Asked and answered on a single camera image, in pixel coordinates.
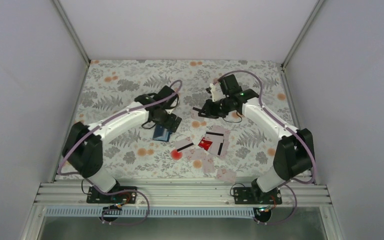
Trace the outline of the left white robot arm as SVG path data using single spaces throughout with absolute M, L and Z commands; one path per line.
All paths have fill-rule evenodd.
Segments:
M 68 134 L 62 149 L 62 162 L 57 174 L 68 176 L 63 172 L 66 162 L 75 169 L 72 174 L 81 175 L 98 191 L 104 201 L 111 203 L 119 197 L 118 181 L 103 166 L 104 145 L 119 137 L 122 133 L 155 123 L 174 133 L 182 119 L 171 111 L 179 102 L 179 94 L 165 85 L 158 93 L 142 94 L 124 109 L 107 118 L 91 124 L 75 123 Z

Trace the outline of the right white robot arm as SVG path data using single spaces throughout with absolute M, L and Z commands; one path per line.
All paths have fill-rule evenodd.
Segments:
M 217 82 L 224 97 L 215 99 L 215 85 L 210 84 L 206 91 L 212 97 L 202 107 L 195 108 L 199 117 L 218 119 L 238 112 L 259 127 L 270 129 L 277 139 L 272 166 L 251 183 L 254 202 L 264 203 L 270 191 L 307 170 L 316 170 L 313 135 L 308 129 L 298 129 L 281 119 L 263 103 L 261 92 L 242 89 L 233 71 L 222 75 Z

